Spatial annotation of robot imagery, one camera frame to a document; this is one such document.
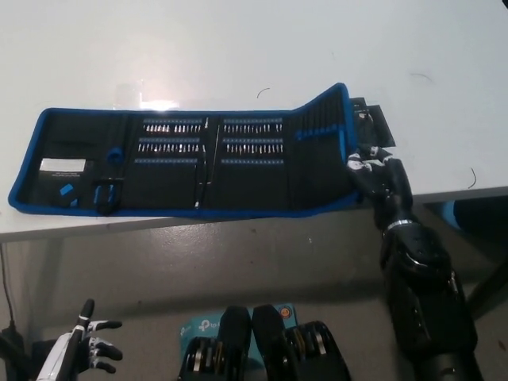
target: cable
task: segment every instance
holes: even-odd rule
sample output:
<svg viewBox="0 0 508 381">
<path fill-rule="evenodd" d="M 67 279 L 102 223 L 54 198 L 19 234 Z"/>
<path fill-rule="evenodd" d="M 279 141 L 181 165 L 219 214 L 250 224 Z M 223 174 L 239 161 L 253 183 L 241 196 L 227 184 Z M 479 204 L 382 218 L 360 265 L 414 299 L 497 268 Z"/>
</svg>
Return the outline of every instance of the cable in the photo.
<svg viewBox="0 0 508 381">
<path fill-rule="evenodd" d="M 7 305 L 9 306 L 10 324 L 14 325 L 14 311 L 13 303 L 10 301 L 9 290 L 7 290 L 7 278 L 6 278 L 6 260 L 3 255 L 3 244 L 0 244 L 0 262 L 2 263 L 2 283 L 3 290 L 6 293 Z"/>
</svg>

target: white table surface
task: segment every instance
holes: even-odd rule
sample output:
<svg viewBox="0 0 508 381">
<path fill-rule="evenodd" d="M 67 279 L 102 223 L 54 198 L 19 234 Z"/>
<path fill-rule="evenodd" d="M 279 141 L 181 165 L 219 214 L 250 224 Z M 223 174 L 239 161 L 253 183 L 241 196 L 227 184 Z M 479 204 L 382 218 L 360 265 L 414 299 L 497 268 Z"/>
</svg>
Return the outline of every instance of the white table surface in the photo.
<svg viewBox="0 0 508 381">
<path fill-rule="evenodd" d="M 508 194 L 507 37 L 500 0 L 5 2 L 0 239 L 192 222 L 32 216 L 7 203 L 43 109 L 136 109 L 140 98 L 281 109 L 343 82 L 381 105 L 417 201 Z"/>
</svg>

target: blue tool case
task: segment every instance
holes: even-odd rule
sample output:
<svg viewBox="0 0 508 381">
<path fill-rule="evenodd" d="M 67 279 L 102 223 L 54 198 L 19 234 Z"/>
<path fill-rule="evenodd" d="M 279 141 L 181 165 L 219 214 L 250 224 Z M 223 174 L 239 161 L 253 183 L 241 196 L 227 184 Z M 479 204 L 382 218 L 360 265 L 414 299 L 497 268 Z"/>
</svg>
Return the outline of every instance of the blue tool case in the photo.
<svg viewBox="0 0 508 381">
<path fill-rule="evenodd" d="M 358 125 L 338 83 L 296 110 L 47 109 L 9 203 L 31 214 L 303 217 L 349 206 Z"/>
</svg>

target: robotic arm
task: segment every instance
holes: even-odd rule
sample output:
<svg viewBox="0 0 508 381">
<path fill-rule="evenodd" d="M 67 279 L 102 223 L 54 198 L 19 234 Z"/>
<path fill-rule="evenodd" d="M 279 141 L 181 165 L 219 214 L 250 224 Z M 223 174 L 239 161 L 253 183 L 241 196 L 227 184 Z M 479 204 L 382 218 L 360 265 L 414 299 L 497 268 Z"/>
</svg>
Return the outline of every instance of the robotic arm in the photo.
<svg viewBox="0 0 508 381">
<path fill-rule="evenodd" d="M 413 215 L 402 162 L 377 147 L 348 158 L 352 181 L 374 206 L 381 269 L 395 336 L 417 381 L 481 381 L 478 340 L 459 277 L 439 237 Z"/>
<path fill-rule="evenodd" d="M 108 341 L 91 334 L 101 329 L 121 327 L 119 321 L 92 321 L 94 301 L 85 303 L 75 328 L 61 335 L 52 346 L 37 381 L 76 380 L 78 373 L 87 369 L 102 369 L 108 373 L 116 372 L 115 367 L 102 361 L 103 357 L 119 361 L 122 353 Z"/>
</svg>

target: blue box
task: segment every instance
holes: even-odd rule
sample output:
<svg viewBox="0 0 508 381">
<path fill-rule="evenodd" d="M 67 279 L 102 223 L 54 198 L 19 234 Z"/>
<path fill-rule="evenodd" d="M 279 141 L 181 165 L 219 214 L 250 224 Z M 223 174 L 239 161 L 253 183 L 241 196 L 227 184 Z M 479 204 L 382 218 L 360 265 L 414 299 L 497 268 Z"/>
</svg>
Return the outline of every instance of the blue box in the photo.
<svg viewBox="0 0 508 381">
<path fill-rule="evenodd" d="M 296 314 L 292 304 L 278 304 L 274 305 L 274 307 L 279 311 L 286 328 L 297 325 Z M 248 312 L 252 316 L 252 308 L 249 308 Z M 189 342 L 194 337 L 215 337 L 218 335 L 222 314 L 223 312 L 213 312 L 196 316 L 180 328 L 180 356 L 182 360 Z M 264 368 L 263 359 L 257 348 L 254 334 L 251 336 L 251 347 L 248 351 L 248 358 L 249 368 Z"/>
</svg>

